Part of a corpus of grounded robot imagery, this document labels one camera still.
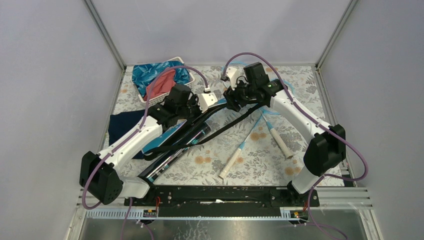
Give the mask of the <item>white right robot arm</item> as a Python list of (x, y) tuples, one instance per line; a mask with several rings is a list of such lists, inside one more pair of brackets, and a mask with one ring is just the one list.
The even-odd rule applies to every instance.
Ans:
[(246, 104), (263, 105), (278, 112), (292, 124), (308, 143), (300, 173), (288, 184), (287, 201), (301, 205), (315, 183), (329, 170), (346, 159), (346, 131), (337, 124), (331, 126), (299, 102), (280, 75), (270, 80), (263, 65), (256, 62), (244, 69), (245, 82), (239, 82), (237, 70), (225, 65), (221, 80), (230, 82), (224, 93), (230, 109), (238, 111)]

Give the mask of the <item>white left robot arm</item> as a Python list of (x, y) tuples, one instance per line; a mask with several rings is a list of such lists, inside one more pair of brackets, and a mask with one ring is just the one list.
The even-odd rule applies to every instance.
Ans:
[(155, 200), (155, 192), (139, 177), (120, 175), (122, 167), (142, 151), (151, 141), (160, 137), (179, 120), (201, 113), (199, 97), (190, 87), (176, 84), (163, 103), (147, 105), (144, 116), (127, 133), (99, 153), (88, 151), (81, 160), (79, 183), (83, 187), (82, 205), (86, 209), (87, 193), (100, 204), (108, 205), (118, 197), (136, 198), (148, 206)]

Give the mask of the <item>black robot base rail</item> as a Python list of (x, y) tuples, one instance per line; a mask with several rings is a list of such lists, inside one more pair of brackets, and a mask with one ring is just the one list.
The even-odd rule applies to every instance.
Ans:
[(299, 193), (287, 186), (155, 185), (140, 192), (123, 189), (124, 204), (153, 207), (166, 218), (280, 217), (281, 208), (307, 211), (320, 206), (316, 190)]

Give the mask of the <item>blue racket cover bag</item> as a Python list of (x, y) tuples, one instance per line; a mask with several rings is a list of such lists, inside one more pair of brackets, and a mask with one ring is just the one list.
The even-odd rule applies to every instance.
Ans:
[(182, 123), (178, 123), (177, 125), (169, 128), (159, 137), (156, 137), (152, 141), (150, 141), (146, 146), (142, 148), (142, 150), (136, 155), (136, 159), (144, 159), (146, 161), (152, 161), (157, 158), (165, 151), (162, 152), (152, 152), (146, 154), (150, 149), (154, 149), (162, 146), (171, 146), (171, 145), (182, 145), (183, 140), (187, 139), (189, 136), (194, 136), (199, 133), (202, 128), (207, 127), (206, 120), (201, 120), (200, 118), (192, 123), (188, 123), (186, 120)]

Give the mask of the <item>black shuttlecock tube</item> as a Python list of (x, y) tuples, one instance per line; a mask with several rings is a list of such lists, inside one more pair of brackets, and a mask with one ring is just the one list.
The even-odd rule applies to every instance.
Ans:
[[(196, 144), (210, 131), (210, 126), (204, 122), (195, 130), (191, 130), (189, 133), (185, 134), (184, 137), (180, 138), (177, 144)], [(138, 177), (142, 179), (147, 179), (151, 183), (153, 183), (166, 169), (168, 169), (172, 165), (173, 162), (175, 162), (187, 150), (188, 148), (182, 148), (162, 153), (154, 160), (154, 162), (149, 167), (147, 167), (142, 173), (140, 173)]]

